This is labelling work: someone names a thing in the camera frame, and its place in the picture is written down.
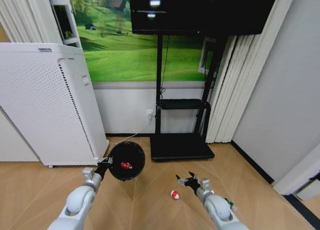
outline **television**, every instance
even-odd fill
[[[260,34],[275,0],[130,0],[137,34]]]

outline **stand base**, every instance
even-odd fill
[[[215,155],[200,134],[154,134],[150,138],[151,159],[212,159]]]

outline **tv stand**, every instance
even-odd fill
[[[222,59],[227,36],[216,39],[213,57],[209,72],[204,84],[202,99],[161,99],[161,72],[163,36],[157,36],[157,65],[156,65],[156,111],[155,134],[150,138],[151,159],[155,161],[168,161],[179,159],[209,159],[215,155],[206,144],[207,130],[211,112],[211,106],[207,102],[210,87],[214,78],[214,72],[219,68]],[[161,133],[161,110],[172,109],[198,109],[193,133]],[[202,135],[200,126],[205,112]]]

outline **wall mural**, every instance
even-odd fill
[[[155,81],[157,36],[132,34],[129,0],[72,0],[91,80]],[[163,37],[163,65],[168,37]],[[165,81],[203,81],[203,37],[170,36]]]

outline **red and white ball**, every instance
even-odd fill
[[[179,197],[179,194],[176,190],[172,190],[171,191],[171,197],[174,199],[174,200],[178,200],[180,197]]]

